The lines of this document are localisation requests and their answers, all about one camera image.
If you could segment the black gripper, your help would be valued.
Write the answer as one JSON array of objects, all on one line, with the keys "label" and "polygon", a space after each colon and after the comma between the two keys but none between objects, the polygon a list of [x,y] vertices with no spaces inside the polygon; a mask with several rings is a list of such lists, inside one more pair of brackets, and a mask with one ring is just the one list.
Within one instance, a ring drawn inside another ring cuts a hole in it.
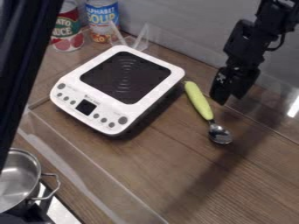
[{"label": "black gripper", "polygon": [[247,94],[260,74],[264,53],[278,35],[275,21],[238,21],[223,48],[228,55],[226,66],[216,72],[210,89],[210,97],[219,105],[224,105],[232,95],[242,99]]}]

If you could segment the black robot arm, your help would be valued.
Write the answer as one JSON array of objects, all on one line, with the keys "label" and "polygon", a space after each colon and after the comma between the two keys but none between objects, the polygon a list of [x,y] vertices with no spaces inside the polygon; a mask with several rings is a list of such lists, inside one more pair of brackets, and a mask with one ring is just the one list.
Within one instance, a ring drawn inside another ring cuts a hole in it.
[{"label": "black robot arm", "polygon": [[216,72],[210,97],[224,105],[234,95],[242,99],[260,75],[259,66],[266,52],[276,51],[286,42],[286,34],[299,25],[299,0],[262,0],[256,20],[240,19],[228,36],[223,52],[228,59]]}]

